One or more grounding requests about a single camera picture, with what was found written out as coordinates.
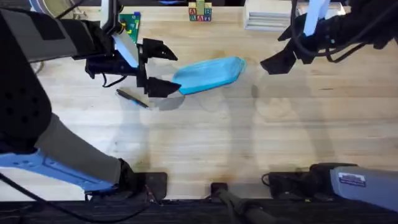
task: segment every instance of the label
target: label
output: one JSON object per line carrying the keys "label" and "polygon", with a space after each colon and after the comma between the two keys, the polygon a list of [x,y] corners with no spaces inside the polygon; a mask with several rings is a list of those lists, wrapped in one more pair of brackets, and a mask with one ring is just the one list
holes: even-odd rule
{"label": "label", "polygon": [[348,184],[358,187],[366,187],[365,176],[363,175],[340,172],[338,173],[338,179],[342,184]]}

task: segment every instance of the alphabet block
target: alphabet block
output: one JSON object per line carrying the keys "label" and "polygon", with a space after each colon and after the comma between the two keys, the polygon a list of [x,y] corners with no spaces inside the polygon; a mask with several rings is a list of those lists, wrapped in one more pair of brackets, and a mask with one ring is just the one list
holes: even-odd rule
{"label": "alphabet block", "polygon": [[211,15],[209,15],[209,16],[205,16],[205,22],[210,22],[211,21]]}
{"label": "alphabet block", "polygon": [[197,15],[190,15],[189,16],[190,21],[196,21],[197,20]]}
{"label": "alphabet block", "polygon": [[197,9],[196,8],[188,8],[189,14],[190,15],[196,15],[197,14]]}

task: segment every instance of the wood grain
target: wood grain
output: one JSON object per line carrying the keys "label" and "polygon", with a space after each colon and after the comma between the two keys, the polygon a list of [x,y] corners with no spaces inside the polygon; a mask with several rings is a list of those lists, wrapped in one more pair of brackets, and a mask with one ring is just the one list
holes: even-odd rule
{"label": "wood grain", "polygon": [[[98,19],[98,8],[84,8]],[[166,171],[168,198],[203,198],[212,182],[228,182],[245,197],[266,194],[260,176],[316,162],[353,162],[398,170],[398,49],[365,47],[339,64],[324,58],[297,62],[288,75],[268,75],[259,62],[281,50],[279,33],[242,28],[241,7],[215,7],[213,22],[189,22],[183,7],[128,7],[141,11],[140,39],[165,42],[178,62],[151,60],[148,74],[170,80],[178,68],[239,56],[239,80],[214,90],[157,101],[149,111],[101,88],[83,61],[46,62],[39,74],[53,110],[99,150],[122,157],[136,171]],[[139,92],[135,79],[119,86]],[[82,199],[73,185],[3,170],[50,200]],[[0,200],[26,200],[0,186]]]}

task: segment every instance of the green box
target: green box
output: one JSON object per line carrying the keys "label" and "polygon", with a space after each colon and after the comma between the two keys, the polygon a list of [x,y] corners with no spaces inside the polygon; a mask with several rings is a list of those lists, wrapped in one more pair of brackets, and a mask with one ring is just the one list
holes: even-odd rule
{"label": "green box", "polygon": [[205,0],[197,1],[197,15],[201,16],[205,14]]}

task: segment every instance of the wooden block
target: wooden block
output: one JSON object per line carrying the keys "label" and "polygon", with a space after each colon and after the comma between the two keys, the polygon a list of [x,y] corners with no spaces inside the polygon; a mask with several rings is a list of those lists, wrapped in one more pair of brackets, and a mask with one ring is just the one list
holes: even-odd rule
{"label": "wooden block", "polygon": [[211,8],[205,8],[205,16],[211,15]]}
{"label": "wooden block", "polygon": [[197,0],[197,15],[204,15],[204,14],[205,14],[205,1]]}
{"label": "wooden block", "polygon": [[197,20],[197,15],[190,15],[189,16],[190,21],[196,21]]}
{"label": "wooden block", "polygon": [[211,15],[205,15],[205,22],[211,21]]}
{"label": "wooden block", "polygon": [[189,14],[190,15],[196,15],[197,14],[197,9],[196,8],[188,8]]}

